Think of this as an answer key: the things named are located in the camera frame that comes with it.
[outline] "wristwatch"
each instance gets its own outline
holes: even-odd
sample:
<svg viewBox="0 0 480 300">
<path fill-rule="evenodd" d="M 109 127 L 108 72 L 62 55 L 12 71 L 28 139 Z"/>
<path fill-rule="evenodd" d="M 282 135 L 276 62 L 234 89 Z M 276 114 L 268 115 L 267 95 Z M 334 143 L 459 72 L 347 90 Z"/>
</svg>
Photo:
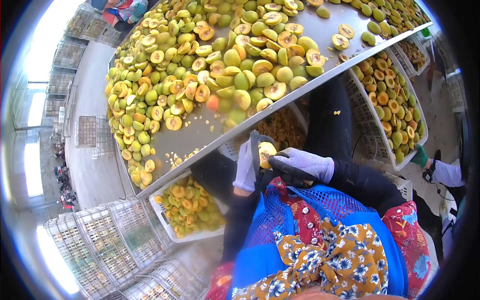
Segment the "wristwatch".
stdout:
<svg viewBox="0 0 480 300">
<path fill-rule="evenodd" d="M 423 172 L 421 175 L 423 180 L 425 180 L 428 183 L 432 183 L 433 173 L 435 172 L 436 161 L 437 161 L 436 159 L 432 159 L 432 165 L 430 166 L 430 168 L 425 172 Z"/>
</svg>

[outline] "glove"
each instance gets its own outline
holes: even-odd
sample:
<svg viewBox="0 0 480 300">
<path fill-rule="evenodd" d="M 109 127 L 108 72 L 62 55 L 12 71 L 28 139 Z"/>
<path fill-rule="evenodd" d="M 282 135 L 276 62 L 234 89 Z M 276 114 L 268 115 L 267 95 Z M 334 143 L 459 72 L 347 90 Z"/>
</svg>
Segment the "glove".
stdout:
<svg viewBox="0 0 480 300">
<path fill-rule="evenodd" d="M 412 158 L 411 162 L 419 165 L 420 167 L 424 168 L 428 161 L 428 156 L 425 153 L 423 147 L 419 144 L 415 144 L 415 149 L 417 150 L 417 154 Z"/>
<path fill-rule="evenodd" d="M 237 163 L 237 176 L 232 183 L 233 186 L 244 191 L 254 192 L 260 168 L 260 155 L 258 145 L 260 142 L 271 142 L 274 140 L 266 135 L 260 135 L 254 130 L 250 133 L 250 139 L 240 146 L 239 160 Z"/>
<path fill-rule="evenodd" d="M 140 20 L 144 16 L 144 14 L 147 12 L 147 6 L 143 3 L 137 3 L 133 6 L 133 8 L 135 9 L 135 12 L 133 13 L 132 16 L 134 16 L 135 18 L 138 18 L 138 20 Z"/>
<path fill-rule="evenodd" d="M 132 24 L 137 23 L 138 21 L 140 21 L 140 18 L 137 18 L 137 17 L 135 17 L 134 15 L 131 15 L 128 19 L 130 20 L 130 22 L 131 22 Z"/>
<path fill-rule="evenodd" d="M 301 180 L 329 183 L 335 164 L 331 157 L 321 157 L 295 148 L 287 148 L 268 158 L 273 168 Z"/>
</svg>

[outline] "person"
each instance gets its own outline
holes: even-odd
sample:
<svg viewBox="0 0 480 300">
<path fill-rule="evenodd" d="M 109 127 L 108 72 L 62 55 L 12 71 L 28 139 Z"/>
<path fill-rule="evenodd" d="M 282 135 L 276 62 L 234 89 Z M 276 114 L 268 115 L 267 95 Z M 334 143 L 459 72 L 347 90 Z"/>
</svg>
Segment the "person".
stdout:
<svg viewBox="0 0 480 300">
<path fill-rule="evenodd" d="M 449 165 L 442 162 L 441 152 L 439 150 L 436 151 L 434 158 L 429 158 L 421 145 L 417 144 L 415 148 L 417 149 L 417 154 L 415 154 L 411 162 L 419 165 L 421 168 L 427 170 L 427 172 L 429 170 L 432 171 L 431 182 L 443 184 L 447 188 L 456 202 L 458 208 L 456 219 L 458 220 L 463 211 L 463 199 L 467 191 L 465 182 L 462 180 L 460 165 Z M 437 219 L 438 220 L 434 220 L 434 218 L 431 218 L 430 222 L 425 225 L 420 223 L 420 226 L 425 228 L 425 231 L 432 236 L 437 256 L 441 255 L 444 257 L 449 254 L 453 245 L 455 221 L 448 218 L 446 199 L 443 197 L 440 206 L 440 217 L 437 217 Z"/>
<path fill-rule="evenodd" d="M 257 132 L 240 147 L 236 175 L 216 152 L 192 166 L 197 182 L 227 195 L 229 205 L 221 266 L 206 299 L 415 298 L 431 269 L 415 203 L 380 172 L 353 163 L 339 77 L 312 92 L 309 110 L 316 117 L 305 151 L 270 156 L 273 170 L 258 171 L 258 143 L 268 138 Z"/>
<path fill-rule="evenodd" d="M 153 0 L 92 0 L 93 8 L 102 12 L 103 18 L 117 31 L 127 34 L 149 8 Z"/>
</svg>

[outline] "green glove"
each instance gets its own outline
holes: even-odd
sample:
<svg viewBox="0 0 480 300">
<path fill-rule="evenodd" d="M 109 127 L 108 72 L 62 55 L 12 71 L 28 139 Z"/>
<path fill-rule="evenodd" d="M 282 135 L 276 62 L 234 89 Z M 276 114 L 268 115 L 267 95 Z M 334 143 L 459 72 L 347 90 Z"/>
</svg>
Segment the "green glove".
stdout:
<svg viewBox="0 0 480 300">
<path fill-rule="evenodd" d="M 415 149 L 417 150 L 417 154 L 412 158 L 411 162 L 419 165 L 420 167 L 424 168 L 428 161 L 428 156 L 425 153 L 423 147 L 419 144 L 415 144 Z"/>
</svg>

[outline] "blue mesh apron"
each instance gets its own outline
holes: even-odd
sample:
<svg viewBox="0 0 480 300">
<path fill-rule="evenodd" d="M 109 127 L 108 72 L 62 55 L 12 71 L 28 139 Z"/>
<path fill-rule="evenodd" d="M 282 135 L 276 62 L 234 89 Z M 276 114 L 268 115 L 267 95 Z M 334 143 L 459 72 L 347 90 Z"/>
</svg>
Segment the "blue mesh apron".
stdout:
<svg viewBox="0 0 480 300">
<path fill-rule="evenodd" d="M 404 275 L 405 261 L 388 228 L 373 208 L 365 207 L 352 197 L 324 185 L 316 185 L 311 189 L 288 189 L 301 197 L 322 218 L 328 216 L 334 226 L 339 221 L 346 226 L 370 224 L 384 246 L 390 271 L 388 294 L 406 297 L 408 281 L 405 281 Z M 280 200 L 276 188 L 268 185 L 265 197 L 261 195 L 257 205 L 243 248 L 235 259 L 228 299 L 240 288 L 288 268 L 280 259 L 273 232 L 294 235 L 293 221 L 290 207 Z"/>
</svg>

